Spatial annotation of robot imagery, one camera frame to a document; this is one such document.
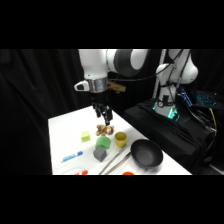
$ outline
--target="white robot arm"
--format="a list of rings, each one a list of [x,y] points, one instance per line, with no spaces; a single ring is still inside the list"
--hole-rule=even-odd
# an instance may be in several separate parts
[[[157,100],[156,113],[173,119],[177,113],[175,106],[176,92],[180,84],[190,84],[198,76],[198,69],[194,66],[190,49],[169,49],[169,57],[172,60],[169,64],[159,66],[156,73],[160,81],[160,94]]]
[[[93,108],[98,117],[104,116],[106,125],[113,119],[112,110],[107,106],[108,72],[133,77],[142,69],[149,53],[150,49],[79,49],[85,81],[75,85],[75,90],[90,92]],[[178,85],[193,82],[198,70],[192,63],[190,49],[170,49],[169,56],[172,65],[164,64],[157,69],[161,91],[155,111],[173,118]]]
[[[103,115],[106,125],[113,119],[107,101],[109,71],[133,77],[141,70],[148,49],[79,49],[85,81],[75,85],[76,91],[89,91],[97,116]]]

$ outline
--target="table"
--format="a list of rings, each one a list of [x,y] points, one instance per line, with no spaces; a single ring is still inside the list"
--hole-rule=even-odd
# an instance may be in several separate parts
[[[108,167],[107,171],[121,161],[129,152],[133,142],[138,139],[147,139],[140,132],[134,129],[124,119],[113,112],[111,125],[115,127],[115,133],[125,132],[128,136],[126,150]],[[66,115],[49,119],[49,134],[51,146],[51,161],[53,175],[75,175],[87,170],[88,175],[98,175],[105,165],[118,153],[114,135],[108,136],[111,139],[111,147],[107,150],[107,157],[101,163],[93,156],[97,140],[97,125],[104,124],[104,119],[97,118],[92,107],[87,107]],[[91,141],[83,143],[81,133],[89,131]],[[65,163],[61,163],[64,157],[83,152],[83,155]],[[190,173],[164,153],[163,163],[151,170],[139,168],[133,158],[129,158],[121,167],[111,175],[122,175],[125,172],[132,172],[135,175],[190,175]]]

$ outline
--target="black background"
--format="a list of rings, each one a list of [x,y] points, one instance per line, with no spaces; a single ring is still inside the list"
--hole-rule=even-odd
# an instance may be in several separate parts
[[[153,49],[135,78],[153,75],[160,54]],[[192,58],[199,69],[198,89],[224,95],[224,49],[193,49]],[[74,91],[82,80],[77,49],[0,50],[1,174],[52,173],[48,119],[90,105],[88,93]],[[124,110],[152,97],[155,78],[117,83],[127,91],[111,91],[110,102],[122,116]]]

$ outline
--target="green light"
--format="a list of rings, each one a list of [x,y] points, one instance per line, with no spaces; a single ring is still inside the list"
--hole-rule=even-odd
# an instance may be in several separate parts
[[[152,108],[153,110],[155,110],[155,108],[156,108],[156,105],[157,105],[157,102],[155,103],[154,107]]]
[[[168,118],[173,119],[175,117],[175,112],[173,111],[173,108],[170,110],[170,113],[168,115]]]

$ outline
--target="yellow cup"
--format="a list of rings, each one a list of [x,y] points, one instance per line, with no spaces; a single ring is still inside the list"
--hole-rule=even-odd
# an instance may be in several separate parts
[[[127,142],[127,135],[123,132],[118,132],[115,135],[116,145],[119,149],[124,148]]]

